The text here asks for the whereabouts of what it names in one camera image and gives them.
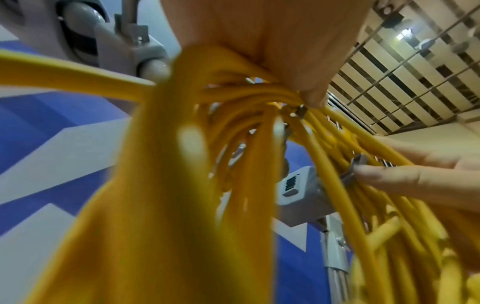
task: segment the yellow cord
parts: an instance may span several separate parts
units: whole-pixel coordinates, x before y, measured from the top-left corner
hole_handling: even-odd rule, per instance
[[[309,109],[302,122],[294,114],[299,94],[232,51],[188,48],[158,84],[5,51],[0,67],[3,85],[140,103],[111,181],[78,216],[29,304],[272,302],[283,122],[308,150],[356,253],[352,303],[480,302],[480,280],[465,276],[425,203],[362,184],[345,189],[339,179],[359,153],[371,165],[381,165],[376,157],[411,163],[330,108]],[[268,83],[246,84],[254,77]],[[244,152],[229,167],[241,143]],[[475,219],[442,214],[467,224],[478,254]]]

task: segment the metal grid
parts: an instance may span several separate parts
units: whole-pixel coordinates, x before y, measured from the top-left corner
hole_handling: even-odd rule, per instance
[[[371,10],[357,44],[329,90],[377,133],[425,128],[479,105],[480,0],[414,0],[396,10],[410,19],[410,37]],[[428,49],[419,44],[434,40]],[[461,52],[452,46],[468,43]]]

